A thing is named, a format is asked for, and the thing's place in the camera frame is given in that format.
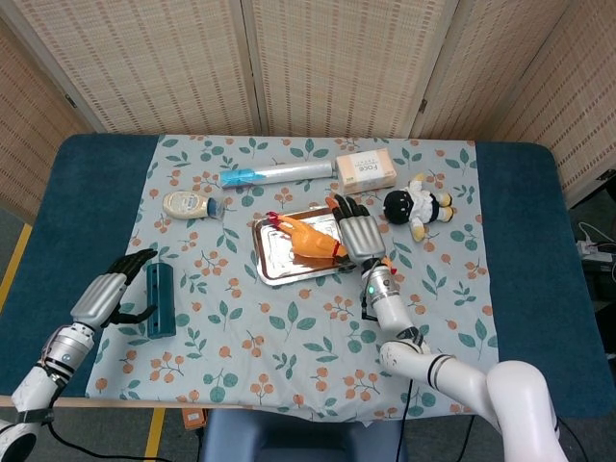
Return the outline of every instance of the yellow tape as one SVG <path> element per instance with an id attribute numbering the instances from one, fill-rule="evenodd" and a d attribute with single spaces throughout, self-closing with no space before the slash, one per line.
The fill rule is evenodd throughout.
<path id="1" fill-rule="evenodd" d="M 15 274 L 17 273 L 17 267 L 19 266 L 19 262 L 21 261 L 23 251 L 26 249 L 26 244 L 28 243 L 28 238 L 30 238 L 31 232 L 32 226 L 30 226 L 29 224 L 24 224 L 23 228 L 21 229 L 19 239 L 17 240 L 17 244 L 15 245 L 13 256 L 9 261 L 7 272 L 4 273 L 4 277 L 2 278 L 2 285 L 0 285 L 0 314 L 2 314 L 4 302 L 7 301 L 9 289 L 11 288 L 11 284 L 13 283 Z"/>
<path id="2" fill-rule="evenodd" d="M 147 436 L 147 445 L 145 446 L 145 457 L 156 457 L 158 455 L 158 446 L 161 443 L 164 422 L 165 408 L 157 407 L 152 413 L 150 432 Z"/>

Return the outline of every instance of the power strip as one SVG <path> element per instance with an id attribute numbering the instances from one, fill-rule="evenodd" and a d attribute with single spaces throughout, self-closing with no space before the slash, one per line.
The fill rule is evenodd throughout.
<path id="1" fill-rule="evenodd" d="M 594 243 L 587 241 L 577 241 L 577 253 L 582 260 L 590 262 L 612 263 L 612 254 L 609 252 L 600 252 Z"/>

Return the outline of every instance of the gray chair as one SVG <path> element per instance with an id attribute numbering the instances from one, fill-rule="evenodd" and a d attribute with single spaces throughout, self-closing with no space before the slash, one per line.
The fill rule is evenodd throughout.
<path id="1" fill-rule="evenodd" d="M 401 421 L 314 423 L 244 409 L 208 413 L 201 462 L 373 462 L 396 460 Z M 402 444 L 400 461 L 406 461 Z"/>

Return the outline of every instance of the robotic hand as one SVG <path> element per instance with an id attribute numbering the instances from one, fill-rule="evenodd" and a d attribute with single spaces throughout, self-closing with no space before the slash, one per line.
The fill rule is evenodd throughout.
<path id="1" fill-rule="evenodd" d="M 327 204 L 338 221 L 348 257 L 362 270 L 362 305 L 372 305 L 381 329 L 392 338 L 381 347 L 381 365 L 470 406 L 502 434 L 506 461 L 566 461 L 541 372 L 521 361 L 505 361 L 486 375 L 452 355 L 430 354 L 400 298 L 398 284 L 381 263 L 385 244 L 376 221 L 351 197 L 335 198 L 337 202 L 327 199 Z"/>
<path id="2" fill-rule="evenodd" d="M 139 315 L 119 313 L 119 301 L 143 264 L 157 254 L 146 249 L 117 259 L 95 278 L 70 312 L 72 325 L 59 327 L 47 340 L 35 366 L 11 396 L 14 423 L 0 421 L 0 462 L 25 460 L 40 428 L 53 419 L 53 404 L 94 346 L 94 335 L 109 323 L 139 323 L 156 309 Z"/>

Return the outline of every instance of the floral tablecloth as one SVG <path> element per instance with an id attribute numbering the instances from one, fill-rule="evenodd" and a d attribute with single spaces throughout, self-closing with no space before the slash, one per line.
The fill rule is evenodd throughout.
<path id="1" fill-rule="evenodd" d="M 456 214 L 431 223 L 423 243 L 382 215 L 387 191 L 356 194 L 379 222 L 400 293 L 433 351 L 483 370 L 498 362 L 489 274 L 482 240 L 474 143 L 384 139 L 161 136 L 126 252 L 152 247 L 174 268 L 177 334 L 150 340 L 145 322 L 103 334 L 88 396 L 237 404 L 323 421 L 399 419 L 408 380 L 378 361 L 387 339 L 361 320 L 358 270 L 272 288 L 257 275 L 251 223 L 269 210 L 323 204 L 337 180 L 316 179 L 221 190 L 219 173 L 387 147 L 398 187 L 419 172 L 433 191 L 449 191 Z M 177 220 L 162 198 L 177 190 L 224 200 L 224 221 Z M 122 311 L 145 305 L 137 277 Z M 408 416 L 471 412 L 416 383 Z"/>

